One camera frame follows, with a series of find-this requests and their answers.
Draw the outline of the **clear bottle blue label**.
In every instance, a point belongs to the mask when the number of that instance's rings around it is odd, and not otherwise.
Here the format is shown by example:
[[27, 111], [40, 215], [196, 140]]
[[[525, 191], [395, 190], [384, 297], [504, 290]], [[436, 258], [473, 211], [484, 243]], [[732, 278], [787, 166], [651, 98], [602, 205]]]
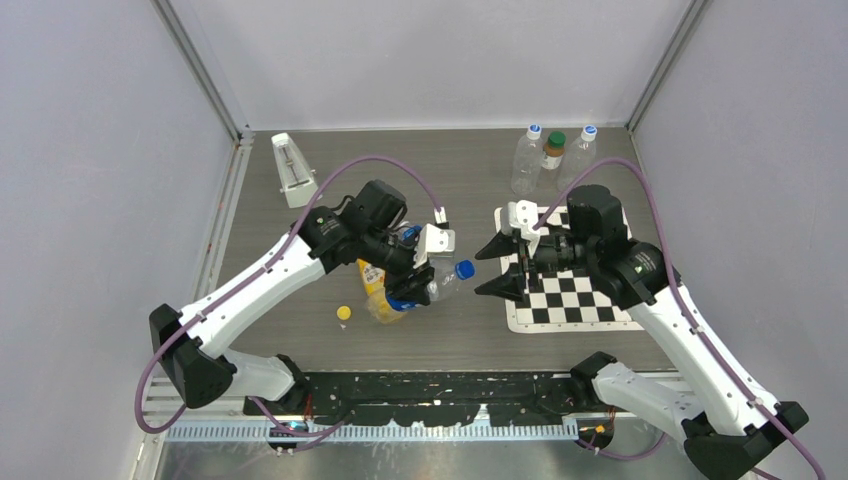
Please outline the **clear bottle blue label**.
[[397, 237], [401, 244], [414, 246], [419, 241], [421, 225], [403, 224], [398, 227]]

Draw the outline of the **checkerboard calibration mat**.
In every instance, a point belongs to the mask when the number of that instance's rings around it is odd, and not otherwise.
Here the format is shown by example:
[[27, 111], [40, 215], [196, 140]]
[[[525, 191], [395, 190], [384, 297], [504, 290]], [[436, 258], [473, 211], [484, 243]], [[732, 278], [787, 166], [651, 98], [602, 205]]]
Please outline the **checkerboard calibration mat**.
[[518, 334], [640, 331], [642, 327], [596, 290], [586, 274], [544, 273], [525, 284], [520, 302], [504, 302], [509, 330]]

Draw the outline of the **yellow juice bottle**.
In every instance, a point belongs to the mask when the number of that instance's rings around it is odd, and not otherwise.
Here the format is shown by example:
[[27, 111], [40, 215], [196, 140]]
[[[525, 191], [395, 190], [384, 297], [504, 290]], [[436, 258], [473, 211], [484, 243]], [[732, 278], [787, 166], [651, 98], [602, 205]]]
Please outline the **yellow juice bottle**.
[[368, 296], [365, 307], [371, 317], [381, 324], [395, 323], [403, 318], [406, 313], [392, 308], [386, 298], [386, 272], [362, 259], [357, 260], [357, 267]]

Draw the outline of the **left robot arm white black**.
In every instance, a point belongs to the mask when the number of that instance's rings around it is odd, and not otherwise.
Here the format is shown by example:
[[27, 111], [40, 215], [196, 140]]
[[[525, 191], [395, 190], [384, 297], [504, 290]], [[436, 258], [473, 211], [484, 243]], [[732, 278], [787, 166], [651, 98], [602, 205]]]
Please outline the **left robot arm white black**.
[[224, 395], [269, 400], [280, 412], [298, 412], [307, 398], [305, 378], [283, 355], [258, 357], [232, 343], [272, 307], [340, 265], [364, 260], [382, 269], [389, 298], [398, 306], [430, 304], [437, 258], [455, 251], [455, 234], [443, 209], [435, 223], [398, 231], [405, 197], [381, 180], [335, 208], [317, 206], [262, 258], [224, 286], [179, 310], [163, 304], [149, 317], [159, 362], [189, 409]]

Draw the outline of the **green cap brown bottle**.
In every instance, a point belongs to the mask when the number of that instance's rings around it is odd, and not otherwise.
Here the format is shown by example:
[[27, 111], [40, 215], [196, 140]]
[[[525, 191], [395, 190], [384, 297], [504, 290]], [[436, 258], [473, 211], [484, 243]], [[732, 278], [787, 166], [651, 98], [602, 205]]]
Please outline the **green cap brown bottle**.
[[559, 168], [566, 149], [567, 136], [562, 131], [552, 131], [542, 147], [541, 167], [553, 171]]

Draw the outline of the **clear bottle pepsi label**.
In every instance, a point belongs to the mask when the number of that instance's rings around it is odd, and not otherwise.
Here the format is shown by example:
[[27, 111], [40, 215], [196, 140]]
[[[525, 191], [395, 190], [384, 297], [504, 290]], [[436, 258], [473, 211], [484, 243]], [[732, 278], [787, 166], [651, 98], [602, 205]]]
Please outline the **clear bottle pepsi label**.
[[462, 282], [454, 272], [457, 262], [448, 259], [431, 260], [427, 266], [405, 279], [393, 280], [386, 287], [386, 298], [397, 311], [430, 306], [455, 295]]

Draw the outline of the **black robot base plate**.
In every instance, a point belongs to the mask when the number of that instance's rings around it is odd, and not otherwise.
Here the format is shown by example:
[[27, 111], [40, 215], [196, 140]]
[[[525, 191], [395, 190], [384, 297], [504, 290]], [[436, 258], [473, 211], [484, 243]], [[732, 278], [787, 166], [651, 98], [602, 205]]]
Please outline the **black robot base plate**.
[[312, 372], [277, 401], [245, 400], [248, 416], [297, 417], [317, 430], [343, 423], [376, 430], [397, 425], [447, 429], [478, 419], [504, 435], [509, 429], [543, 429], [577, 422], [575, 437], [608, 446], [615, 408], [593, 398], [568, 374], [552, 372]]

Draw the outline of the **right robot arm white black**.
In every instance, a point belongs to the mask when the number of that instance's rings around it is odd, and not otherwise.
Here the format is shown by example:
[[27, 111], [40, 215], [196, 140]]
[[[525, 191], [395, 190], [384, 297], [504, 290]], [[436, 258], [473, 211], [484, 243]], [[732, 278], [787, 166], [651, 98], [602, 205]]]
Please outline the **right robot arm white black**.
[[620, 201], [600, 185], [566, 199], [564, 226], [550, 226], [537, 205], [511, 202], [479, 259], [514, 257], [516, 265], [477, 288], [480, 295], [525, 301], [547, 273], [577, 271], [661, 347], [690, 387], [681, 394], [596, 352], [570, 374], [574, 403], [622, 408], [679, 442], [707, 478], [738, 479], [808, 421], [801, 405], [779, 401], [727, 350], [664, 253], [633, 239]]

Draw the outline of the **blue bottle cap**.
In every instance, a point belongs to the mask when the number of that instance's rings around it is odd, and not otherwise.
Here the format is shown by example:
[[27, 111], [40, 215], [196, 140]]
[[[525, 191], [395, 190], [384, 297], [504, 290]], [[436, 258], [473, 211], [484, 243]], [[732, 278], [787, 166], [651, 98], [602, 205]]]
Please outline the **blue bottle cap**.
[[472, 278], [475, 273], [475, 267], [470, 260], [462, 260], [457, 262], [454, 266], [454, 272], [458, 279], [460, 280], [468, 280]]

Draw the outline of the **left standing clear bottle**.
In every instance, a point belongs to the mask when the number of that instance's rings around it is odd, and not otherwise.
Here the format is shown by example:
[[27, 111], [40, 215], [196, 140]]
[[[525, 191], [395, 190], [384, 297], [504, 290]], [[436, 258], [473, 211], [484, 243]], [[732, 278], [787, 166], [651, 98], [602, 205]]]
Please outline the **left standing clear bottle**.
[[541, 170], [541, 137], [542, 127], [531, 124], [517, 142], [510, 186], [518, 196], [529, 195], [536, 189]]

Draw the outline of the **white metronome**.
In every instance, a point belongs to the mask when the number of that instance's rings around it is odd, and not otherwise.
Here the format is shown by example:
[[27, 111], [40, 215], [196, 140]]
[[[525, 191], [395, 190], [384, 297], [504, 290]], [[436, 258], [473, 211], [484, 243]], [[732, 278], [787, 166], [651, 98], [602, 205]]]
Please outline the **white metronome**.
[[305, 207], [319, 188], [314, 170], [288, 133], [272, 136], [271, 142], [280, 192], [290, 208]]

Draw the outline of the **yellow bottle cap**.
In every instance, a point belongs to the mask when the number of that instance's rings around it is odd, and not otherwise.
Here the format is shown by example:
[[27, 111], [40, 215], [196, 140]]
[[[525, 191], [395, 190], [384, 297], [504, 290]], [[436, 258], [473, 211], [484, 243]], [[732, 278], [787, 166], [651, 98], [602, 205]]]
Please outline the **yellow bottle cap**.
[[337, 316], [339, 321], [346, 322], [352, 317], [352, 310], [349, 306], [345, 306], [345, 305], [340, 306], [336, 310], [336, 316]]

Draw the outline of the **standing clear bottle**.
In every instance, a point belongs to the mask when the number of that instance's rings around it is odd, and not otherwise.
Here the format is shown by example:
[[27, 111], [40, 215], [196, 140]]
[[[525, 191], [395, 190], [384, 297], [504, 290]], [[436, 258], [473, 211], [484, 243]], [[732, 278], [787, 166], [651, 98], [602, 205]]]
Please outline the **standing clear bottle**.
[[531, 124], [517, 142], [510, 186], [518, 196], [529, 195], [536, 189], [541, 170], [541, 137], [542, 127]]
[[556, 187], [562, 192], [570, 185], [596, 157], [597, 128], [586, 125], [580, 135], [566, 149], [556, 179]]

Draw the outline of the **right standing clear bottle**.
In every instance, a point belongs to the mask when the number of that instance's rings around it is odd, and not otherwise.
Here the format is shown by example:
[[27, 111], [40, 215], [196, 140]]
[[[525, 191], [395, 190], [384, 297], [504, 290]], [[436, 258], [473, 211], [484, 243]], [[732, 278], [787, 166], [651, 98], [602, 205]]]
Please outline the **right standing clear bottle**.
[[562, 192], [570, 185], [596, 157], [597, 128], [586, 125], [580, 135], [566, 149], [556, 179], [556, 187]]

